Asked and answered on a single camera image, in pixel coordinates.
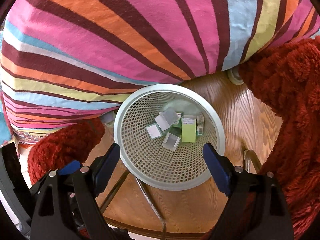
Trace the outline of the grey white square packet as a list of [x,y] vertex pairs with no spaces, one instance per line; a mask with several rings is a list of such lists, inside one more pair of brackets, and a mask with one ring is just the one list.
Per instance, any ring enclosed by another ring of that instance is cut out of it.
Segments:
[[180,137],[168,132],[164,137],[162,146],[167,150],[176,151],[176,148],[178,147],[180,140]]

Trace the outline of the white round bed foot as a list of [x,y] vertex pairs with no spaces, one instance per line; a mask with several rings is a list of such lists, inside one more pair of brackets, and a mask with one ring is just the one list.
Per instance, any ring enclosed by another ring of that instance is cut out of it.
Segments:
[[233,83],[237,86],[244,84],[244,81],[239,74],[239,67],[238,66],[227,70],[227,76],[228,76],[229,80],[231,81],[231,83]]

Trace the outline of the striped colourful bed sheet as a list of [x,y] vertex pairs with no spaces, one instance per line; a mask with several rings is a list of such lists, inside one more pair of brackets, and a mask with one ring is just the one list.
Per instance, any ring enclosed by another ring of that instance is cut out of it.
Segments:
[[318,34],[310,0],[16,0],[1,32],[1,144]]

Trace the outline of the green white medicine box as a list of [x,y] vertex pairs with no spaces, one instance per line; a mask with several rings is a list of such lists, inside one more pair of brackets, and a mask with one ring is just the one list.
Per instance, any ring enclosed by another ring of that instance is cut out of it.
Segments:
[[182,116],[183,113],[182,112],[177,112],[178,115],[178,120],[176,122],[174,122],[174,124],[171,126],[169,132],[175,136],[180,137],[182,134]]

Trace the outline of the light green cardboard box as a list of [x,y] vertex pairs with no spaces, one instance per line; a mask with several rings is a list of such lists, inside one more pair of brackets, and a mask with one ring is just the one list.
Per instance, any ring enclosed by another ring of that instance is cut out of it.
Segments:
[[196,142],[196,117],[193,115],[184,115],[181,118],[182,142]]

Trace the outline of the small white green box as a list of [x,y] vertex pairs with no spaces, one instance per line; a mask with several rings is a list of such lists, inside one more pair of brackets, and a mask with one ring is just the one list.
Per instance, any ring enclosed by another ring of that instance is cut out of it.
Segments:
[[196,136],[200,137],[204,131],[204,116],[202,114],[196,116]]

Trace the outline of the metal chair leg frame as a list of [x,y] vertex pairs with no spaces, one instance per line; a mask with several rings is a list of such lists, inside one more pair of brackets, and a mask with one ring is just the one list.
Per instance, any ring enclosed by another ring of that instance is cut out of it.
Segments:
[[[231,177],[233,172],[249,172],[251,165],[254,166],[256,172],[259,172],[261,169],[261,162],[253,150],[245,150],[242,156],[244,166],[233,166],[229,159],[219,155],[210,143],[205,144],[203,147],[203,157],[209,171],[214,178],[214,181],[217,183],[219,191],[224,193],[226,196],[231,192]],[[136,179],[136,182],[146,201],[162,224],[161,239],[166,239],[167,224],[164,216],[162,215],[146,184],[138,178]]]

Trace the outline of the red fluffy rug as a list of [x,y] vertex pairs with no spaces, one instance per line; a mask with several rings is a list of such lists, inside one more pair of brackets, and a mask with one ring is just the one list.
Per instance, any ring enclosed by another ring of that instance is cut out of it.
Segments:
[[[283,120],[260,174],[272,172],[281,186],[295,239],[319,239],[319,38],[265,49],[241,64],[239,74]],[[95,118],[40,140],[28,155],[31,183],[71,161],[85,162],[104,133]]]

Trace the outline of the grey white flat packet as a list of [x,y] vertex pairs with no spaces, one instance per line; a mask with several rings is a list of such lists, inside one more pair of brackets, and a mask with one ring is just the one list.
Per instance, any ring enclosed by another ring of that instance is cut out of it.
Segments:
[[169,129],[176,121],[179,116],[173,108],[166,109],[163,112],[159,112],[159,115],[155,117],[156,124],[164,132]]

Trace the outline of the white mesh waste basket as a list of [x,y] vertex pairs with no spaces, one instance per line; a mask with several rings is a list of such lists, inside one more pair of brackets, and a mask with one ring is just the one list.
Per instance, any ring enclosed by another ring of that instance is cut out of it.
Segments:
[[[147,126],[169,108],[186,115],[203,115],[204,132],[195,143],[181,142],[171,151],[162,146],[163,137],[150,137]],[[153,85],[130,95],[116,114],[113,135],[125,167],[139,180],[167,191],[192,189],[210,178],[202,154],[206,143],[211,143],[219,155],[225,152],[225,133],[216,110],[199,94],[178,85]]]

